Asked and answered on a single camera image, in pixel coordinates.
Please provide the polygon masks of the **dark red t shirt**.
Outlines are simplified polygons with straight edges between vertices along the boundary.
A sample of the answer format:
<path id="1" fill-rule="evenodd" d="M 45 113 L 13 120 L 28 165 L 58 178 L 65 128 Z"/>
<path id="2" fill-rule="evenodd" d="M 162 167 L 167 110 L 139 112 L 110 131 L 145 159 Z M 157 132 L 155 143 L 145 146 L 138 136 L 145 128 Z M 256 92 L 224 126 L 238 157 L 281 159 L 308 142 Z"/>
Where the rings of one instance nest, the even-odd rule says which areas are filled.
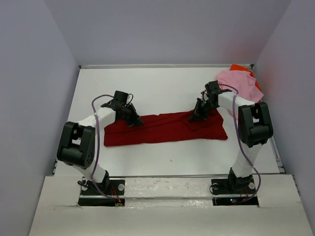
<path id="1" fill-rule="evenodd" d="M 128 127 L 119 120 L 104 129 L 104 146 L 120 147 L 196 139 L 227 140 L 223 118 L 214 110 L 206 120 L 189 121 L 192 111 L 143 116 L 143 125 Z"/>

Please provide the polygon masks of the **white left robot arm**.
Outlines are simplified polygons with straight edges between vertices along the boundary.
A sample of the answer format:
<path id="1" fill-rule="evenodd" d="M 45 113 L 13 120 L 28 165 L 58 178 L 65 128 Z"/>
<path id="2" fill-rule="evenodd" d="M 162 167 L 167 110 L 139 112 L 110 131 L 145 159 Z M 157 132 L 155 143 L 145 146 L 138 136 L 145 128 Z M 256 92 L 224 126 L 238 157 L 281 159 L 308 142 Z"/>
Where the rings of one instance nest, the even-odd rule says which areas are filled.
<path id="1" fill-rule="evenodd" d="M 64 124 L 57 150 L 57 160 L 78 170 L 87 183 L 82 187 L 92 189 L 107 198 L 110 187 L 109 173 L 98 161 L 100 156 L 100 130 L 123 120 L 128 127 L 144 125 L 144 121 L 132 104 L 133 94 L 115 91 L 114 95 L 103 94 L 91 101 L 93 113 L 77 122 Z"/>

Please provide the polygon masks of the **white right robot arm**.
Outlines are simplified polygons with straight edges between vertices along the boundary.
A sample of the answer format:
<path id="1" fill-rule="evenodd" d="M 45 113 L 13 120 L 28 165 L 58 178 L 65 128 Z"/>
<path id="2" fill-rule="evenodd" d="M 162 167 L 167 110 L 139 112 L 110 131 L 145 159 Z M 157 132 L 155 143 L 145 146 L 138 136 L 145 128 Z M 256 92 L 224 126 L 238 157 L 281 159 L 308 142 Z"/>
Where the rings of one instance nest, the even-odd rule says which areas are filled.
<path id="1" fill-rule="evenodd" d="M 242 194 L 247 190 L 254 196 L 260 188 L 252 176 L 258 172 L 254 163 L 262 146 L 273 136 L 267 103 L 248 101 L 238 93 L 230 85 L 221 88 L 217 81 L 208 82 L 189 118 L 190 122 L 205 120 L 211 111 L 219 107 L 232 112 L 239 153 L 228 177 L 212 180 L 210 191 L 213 195 Z"/>

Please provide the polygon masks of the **pink t shirt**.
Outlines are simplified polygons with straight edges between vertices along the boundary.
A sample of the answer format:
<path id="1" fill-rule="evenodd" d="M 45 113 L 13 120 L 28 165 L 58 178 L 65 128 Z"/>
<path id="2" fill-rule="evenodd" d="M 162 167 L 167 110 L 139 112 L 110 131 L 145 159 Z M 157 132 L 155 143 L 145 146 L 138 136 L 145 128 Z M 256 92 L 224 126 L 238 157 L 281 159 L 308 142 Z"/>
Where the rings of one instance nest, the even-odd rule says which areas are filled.
<path id="1" fill-rule="evenodd" d="M 251 101 L 260 102 L 264 94 L 255 86 L 256 79 L 247 71 L 222 71 L 216 76 L 220 85 L 225 84 L 236 88 L 239 96 Z"/>

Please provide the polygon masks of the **orange t shirt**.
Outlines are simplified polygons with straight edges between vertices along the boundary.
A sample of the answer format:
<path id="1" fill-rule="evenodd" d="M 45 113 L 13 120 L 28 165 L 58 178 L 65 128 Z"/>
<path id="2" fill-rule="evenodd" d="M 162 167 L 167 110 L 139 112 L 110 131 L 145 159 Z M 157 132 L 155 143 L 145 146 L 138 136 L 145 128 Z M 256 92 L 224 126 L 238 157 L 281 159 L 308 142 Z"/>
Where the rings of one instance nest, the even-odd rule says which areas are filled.
<path id="1" fill-rule="evenodd" d="M 255 75 L 254 75 L 253 71 L 252 71 L 251 69 L 248 69 L 248 68 L 244 67 L 244 66 L 241 66 L 241 65 L 238 65 L 238 64 L 233 64 L 233 65 L 231 65 L 231 67 L 230 67 L 230 71 L 233 71 L 233 70 L 237 70 L 237 71 L 247 71 L 247 72 L 250 73 L 250 75 L 251 75 L 253 78 L 255 78 Z M 259 85 L 259 83 L 258 83 L 257 80 L 255 81 L 255 86 L 259 89 L 259 91 L 262 91 L 262 90 L 261 90 L 261 87 L 260 87 L 260 85 Z"/>

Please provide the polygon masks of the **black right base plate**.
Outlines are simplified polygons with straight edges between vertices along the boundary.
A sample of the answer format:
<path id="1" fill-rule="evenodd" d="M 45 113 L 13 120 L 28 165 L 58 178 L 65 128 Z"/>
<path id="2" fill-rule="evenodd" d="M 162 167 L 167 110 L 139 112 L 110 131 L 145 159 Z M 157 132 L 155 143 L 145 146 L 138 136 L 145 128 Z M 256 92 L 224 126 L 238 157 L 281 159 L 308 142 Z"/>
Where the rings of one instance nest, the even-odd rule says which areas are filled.
<path id="1" fill-rule="evenodd" d="M 228 186 L 226 178 L 212 179 L 209 192 L 213 206 L 259 206 L 257 196 L 251 198 L 256 192 L 253 178 L 235 189 Z"/>

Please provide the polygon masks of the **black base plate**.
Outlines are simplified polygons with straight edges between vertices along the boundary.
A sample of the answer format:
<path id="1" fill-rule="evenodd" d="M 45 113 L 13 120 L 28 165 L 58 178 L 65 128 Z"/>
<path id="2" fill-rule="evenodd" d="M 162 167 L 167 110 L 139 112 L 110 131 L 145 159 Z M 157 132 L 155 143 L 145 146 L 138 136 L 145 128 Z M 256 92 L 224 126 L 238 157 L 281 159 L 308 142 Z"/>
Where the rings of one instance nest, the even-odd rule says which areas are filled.
<path id="1" fill-rule="evenodd" d="M 209 192 L 213 206 L 259 206 L 257 196 L 251 198 L 256 192 L 253 178 L 235 189 L 228 186 L 226 178 L 212 179 Z"/>
<path id="2" fill-rule="evenodd" d="M 78 205 L 82 207 L 124 207 L 125 180 L 122 178 L 109 179 L 105 189 L 100 183 L 97 187 L 89 180 L 82 178 L 77 181 L 80 186 Z"/>

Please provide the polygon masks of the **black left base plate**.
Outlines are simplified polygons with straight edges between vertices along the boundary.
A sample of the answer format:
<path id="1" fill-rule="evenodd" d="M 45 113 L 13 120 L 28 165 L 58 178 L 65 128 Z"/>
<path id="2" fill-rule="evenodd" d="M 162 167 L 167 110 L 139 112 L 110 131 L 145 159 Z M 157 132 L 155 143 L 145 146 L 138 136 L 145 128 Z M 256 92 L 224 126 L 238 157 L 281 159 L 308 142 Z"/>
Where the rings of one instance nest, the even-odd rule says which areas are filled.
<path id="1" fill-rule="evenodd" d="M 122 178 L 109 179 L 105 189 L 100 183 L 97 187 L 89 180 L 82 178 L 77 181 L 80 186 L 78 205 L 82 207 L 124 207 L 125 180 Z"/>

